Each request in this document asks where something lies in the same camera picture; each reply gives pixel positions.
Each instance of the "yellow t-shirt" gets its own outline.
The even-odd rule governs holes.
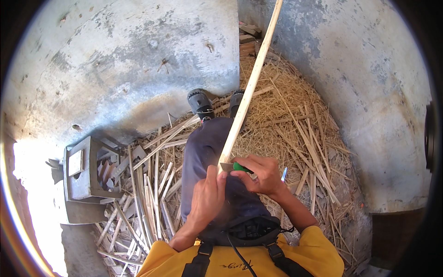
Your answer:
[[[343,260],[317,226],[310,226],[301,233],[299,246],[289,246],[282,234],[277,239],[277,245],[287,258],[296,261],[315,277],[342,276],[343,274]],[[192,246],[182,252],[177,252],[167,243],[156,241],[137,277],[180,277],[185,264],[192,262],[197,255],[198,248],[199,246]],[[237,247],[237,250],[249,262],[257,276],[287,277],[281,269],[275,266],[264,246]],[[206,276],[251,277],[252,275],[232,247],[214,246]]]

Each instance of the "person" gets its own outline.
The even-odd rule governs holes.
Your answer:
[[[205,92],[197,89],[188,94],[202,126],[190,134],[184,149],[184,224],[169,244],[152,244],[137,277],[342,276],[343,260],[315,217],[280,180],[275,158],[251,154],[233,159],[252,170],[255,179],[244,171],[217,175],[216,165],[244,90],[233,93],[230,117],[215,117]],[[301,234],[298,246],[287,244],[280,232],[288,230],[280,228],[257,193],[283,208]]]

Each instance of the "small knife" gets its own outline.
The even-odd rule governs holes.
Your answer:
[[[241,166],[238,162],[235,163],[220,163],[221,168],[223,169],[223,171],[226,172],[231,172],[231,171],[235,171],[235,170],[241,170],[244,172],[249,172],[251,174],[254,174],[253,171],[245,168],[244,166]]]

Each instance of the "black backpack strap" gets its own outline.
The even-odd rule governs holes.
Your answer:
[[[277,245],[277,242],[264,246],[268,249],[268,253],[276,267],[285,272],[289,277],[313,277],[309,271],[304,269],[297,262],[286,258],[283,250]]]
[[[208,242],[201,242],[197,251],[197,256],[191,263],[185,265],[182,277],[204,277],[209,265],[214,245]]]

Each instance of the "shoe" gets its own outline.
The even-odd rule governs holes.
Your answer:
[[[231,96],[231,102],[229,104],[229,117],[235,118],[238,107],[240,106],[240,102],[243,99],[243,95],[245,94],[245,90],[236,90],[232,93]],[[240,132],[242,132],[245,129],[246,125],[246,119],[248,117],[248,113],[245,115],[245,119],[243,120],[243,123],[241,124]]]
[[[198,114],[200,122],[202,123],[215,117],[214,109],[206,96],[206,92],[207,91],[203,89],[195,89],[191,90],[187,96],[192,113]]]

